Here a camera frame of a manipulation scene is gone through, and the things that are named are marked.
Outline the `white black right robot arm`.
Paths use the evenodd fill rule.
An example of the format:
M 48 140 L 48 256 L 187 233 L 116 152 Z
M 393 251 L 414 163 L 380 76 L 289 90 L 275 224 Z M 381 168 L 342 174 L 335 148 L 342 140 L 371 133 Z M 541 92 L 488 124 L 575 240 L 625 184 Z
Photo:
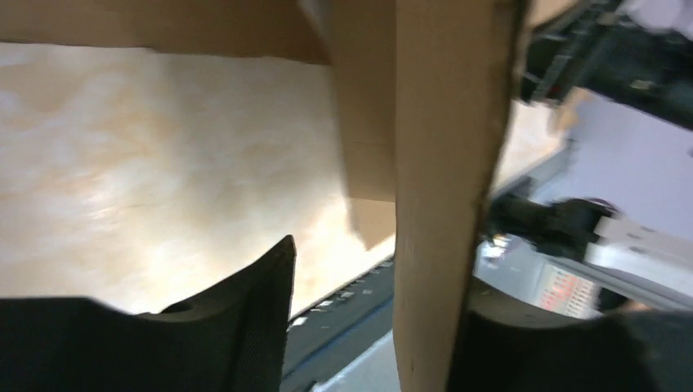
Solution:
M 692 4 L 538 1 L 499 195 L 544 229 L 481 245 L 476 275 L 539 308 L 692 308 Z

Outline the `large cardboard box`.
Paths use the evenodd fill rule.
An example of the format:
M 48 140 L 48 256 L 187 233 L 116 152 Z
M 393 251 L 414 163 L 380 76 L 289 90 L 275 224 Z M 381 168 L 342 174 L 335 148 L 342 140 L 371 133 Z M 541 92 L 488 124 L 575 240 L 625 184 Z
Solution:
M 368 245 L 445 390 L 536 2 L 2 2 L 1 302 L 158 314 L 292 236 L 289 327 Z

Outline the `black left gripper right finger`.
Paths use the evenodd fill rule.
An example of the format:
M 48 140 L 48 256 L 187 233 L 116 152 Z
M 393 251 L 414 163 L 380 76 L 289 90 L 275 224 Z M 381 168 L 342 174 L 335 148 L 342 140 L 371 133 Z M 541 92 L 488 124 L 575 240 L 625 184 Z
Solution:
M 570 318 L 473 278 L 448 391 L 690 391 L 692 313 Z

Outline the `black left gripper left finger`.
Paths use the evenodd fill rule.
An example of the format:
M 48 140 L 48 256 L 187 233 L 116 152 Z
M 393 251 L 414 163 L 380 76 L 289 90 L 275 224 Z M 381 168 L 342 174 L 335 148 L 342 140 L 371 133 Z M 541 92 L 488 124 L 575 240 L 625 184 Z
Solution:
M 4 391 L 277 391 L 296 259 L 292 236 L 158 314 L 87 298 L 1 302 Z

